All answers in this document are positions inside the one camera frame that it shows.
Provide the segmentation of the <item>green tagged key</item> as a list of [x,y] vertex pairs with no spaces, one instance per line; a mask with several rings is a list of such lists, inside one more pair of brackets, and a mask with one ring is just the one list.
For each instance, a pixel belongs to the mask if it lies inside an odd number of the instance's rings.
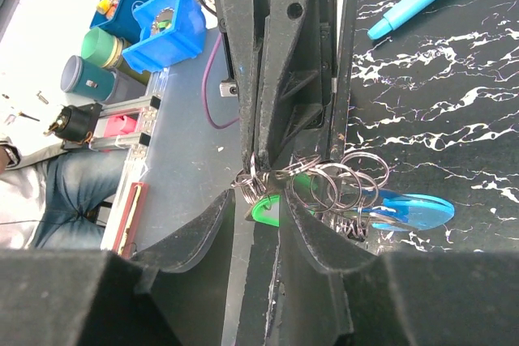
[[[295,177],[294,189],[301,190],[303,198],[308,198],[311,196],[311,190],[317,190],[317,184],[312,182],[308,175],[302,173]],[[278,228],[280,201],[280,193],[271,190],[269,194],[257,198],[246,212],[245,220]]]

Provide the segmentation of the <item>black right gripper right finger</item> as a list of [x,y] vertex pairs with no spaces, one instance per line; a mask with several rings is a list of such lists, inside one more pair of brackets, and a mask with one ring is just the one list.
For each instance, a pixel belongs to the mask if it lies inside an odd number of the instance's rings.
[[282,328],[292,345],[515,345],[515,253],[374,255],[292,194],[280,205]]

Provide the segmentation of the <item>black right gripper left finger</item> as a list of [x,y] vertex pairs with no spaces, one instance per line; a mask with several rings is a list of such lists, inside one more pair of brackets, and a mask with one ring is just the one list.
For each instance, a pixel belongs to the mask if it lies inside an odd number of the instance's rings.
[[4,345],[218,345],[235,194],[125,259],[100,250],[3,250]]

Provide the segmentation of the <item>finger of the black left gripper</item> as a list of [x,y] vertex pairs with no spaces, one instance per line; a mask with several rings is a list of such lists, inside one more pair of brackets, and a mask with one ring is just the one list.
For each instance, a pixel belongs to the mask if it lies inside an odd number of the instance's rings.
[[264,103],[265,25],[268,0],[216,0],[224,33],[228,63],[238,89],[239,129],[243,167],[268,168],[268,156],[260,146]]
[[258,163],[327,153],[343,1],[258,0]]

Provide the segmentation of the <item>blue tagged key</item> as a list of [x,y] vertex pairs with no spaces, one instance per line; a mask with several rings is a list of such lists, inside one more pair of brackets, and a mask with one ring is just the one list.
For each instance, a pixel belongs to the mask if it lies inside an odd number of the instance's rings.
[[426,194],[400,194],[380,190],[375,206],[361,207],[361,216],[373,228],[393,232],[423,231],[446,224],[455,207],[442,198]]

